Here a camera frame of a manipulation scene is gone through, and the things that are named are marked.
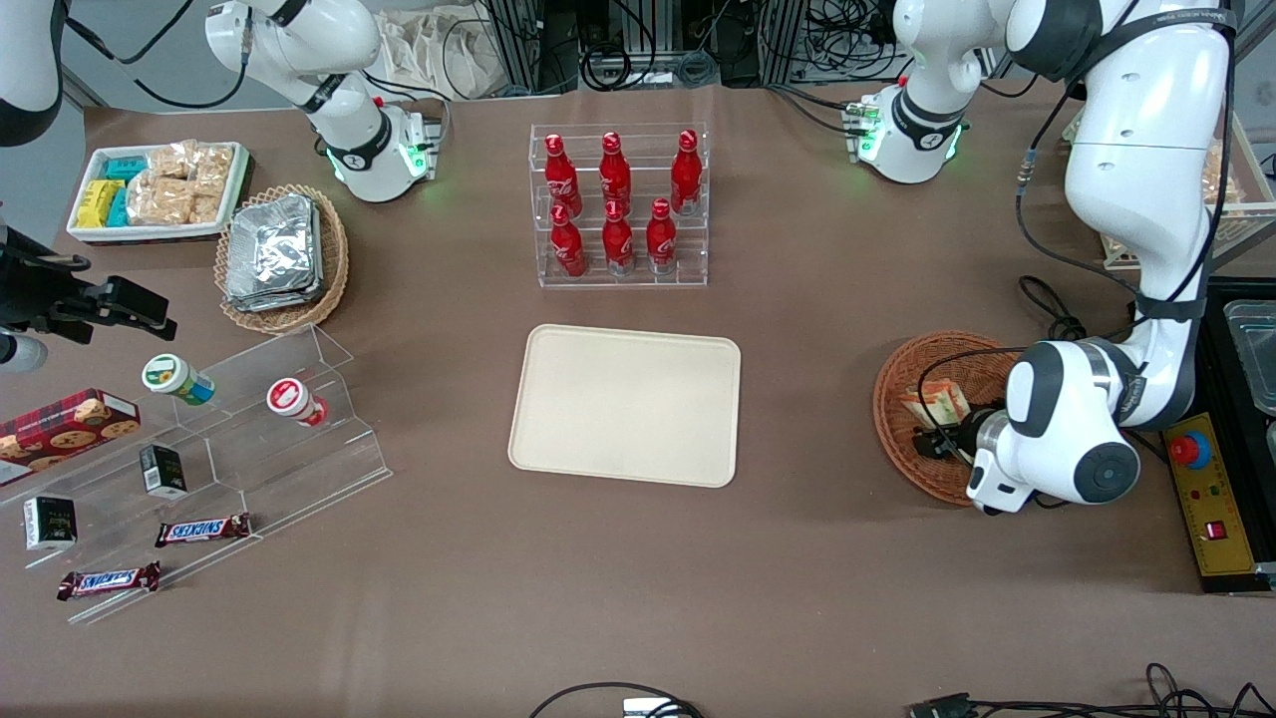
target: aluminum foil packet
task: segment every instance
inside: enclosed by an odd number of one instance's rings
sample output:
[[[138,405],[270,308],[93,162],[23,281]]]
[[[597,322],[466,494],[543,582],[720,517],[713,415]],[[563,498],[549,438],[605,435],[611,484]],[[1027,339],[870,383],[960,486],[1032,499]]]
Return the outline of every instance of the aluminum foil packet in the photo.
[[[287,194],[244,207],[231,221],[226,301],[241,311],[264,311],[314,301],[323,295],[319,208],[309,196]]]

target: bottle cap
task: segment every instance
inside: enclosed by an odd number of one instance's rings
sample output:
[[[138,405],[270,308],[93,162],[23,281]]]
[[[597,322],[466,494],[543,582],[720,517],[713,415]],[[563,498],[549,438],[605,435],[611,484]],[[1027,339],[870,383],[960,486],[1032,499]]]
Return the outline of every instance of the bottle cap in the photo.
[[[176,392],[190,377],[190,365],[176,353],[161,353],[142,369],[142,384],[157,394]]]
[[[306,385],[288,377],[271,385],[265,393],[265,403],[281,417],[300,414],[310,403],[310,390]]]

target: white bag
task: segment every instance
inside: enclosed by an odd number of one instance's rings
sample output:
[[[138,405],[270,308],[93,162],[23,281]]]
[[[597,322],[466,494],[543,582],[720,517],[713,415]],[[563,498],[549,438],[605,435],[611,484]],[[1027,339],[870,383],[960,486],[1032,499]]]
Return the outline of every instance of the white bag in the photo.
[[[471,22],[457,24],[461,20]],[[376,26],[382,31],[384,79],[429,87],[453,99],[482,97],[508,83],[493,42],[491,20],[481,5],[382,10]]]

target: cookie box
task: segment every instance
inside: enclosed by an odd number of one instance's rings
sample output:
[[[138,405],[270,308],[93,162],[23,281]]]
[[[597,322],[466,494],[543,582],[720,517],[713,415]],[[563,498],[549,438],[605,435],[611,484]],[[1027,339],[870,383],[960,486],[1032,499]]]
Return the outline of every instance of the cookie box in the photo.
[[[166,147],[163,144],[139,144],[134,147],[105,147],[94,149],[84,167],[84,176],[80,177],[79,190],[71,203],[70,216],[66,218],[66,233],[93,245],[121,245],[121,244],[160,244],[170,241],[197,241],[213,240],[221,236],[222,227],[231,221],[235,207],[239,205],[240,195],[245,187],[245,176],[249,171],[248,148],[239,142],[207,142],[216,147],[230,147],[235,150],[231,159],[231,171],[222,191],[221,208],[217,218],[212,222],[198,224],[171,224],[171,226],[128,226],[128,227],[80,227],[75,226],[75,210],[84,201],[84,193],[88,191],[89,182],[105,177],[107,159],[120,157],[139,157],[152,149]]]
[[[142,426],[131,402],[85,389],[0,425],[0,486],[42,472]]]

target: snickers bar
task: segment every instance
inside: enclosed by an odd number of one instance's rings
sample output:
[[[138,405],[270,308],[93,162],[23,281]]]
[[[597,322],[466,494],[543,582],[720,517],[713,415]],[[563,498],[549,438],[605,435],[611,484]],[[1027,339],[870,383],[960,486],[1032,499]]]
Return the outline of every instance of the snickers bar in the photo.
[[[71,571],[66,574],[61,585],[57,587],[57,601],[128,589],[147,589],[153,592],[157,588],[160,588],[158,561],[140,569],[106,571],[105,574],[77,574]]]
[[[170,543],[242,538],[251,532],[253,528],[248,523],[248,513],[235,514],[223,519],[186,522],[185,524],[160,524],[160,537],[156,539],[156,548]]]

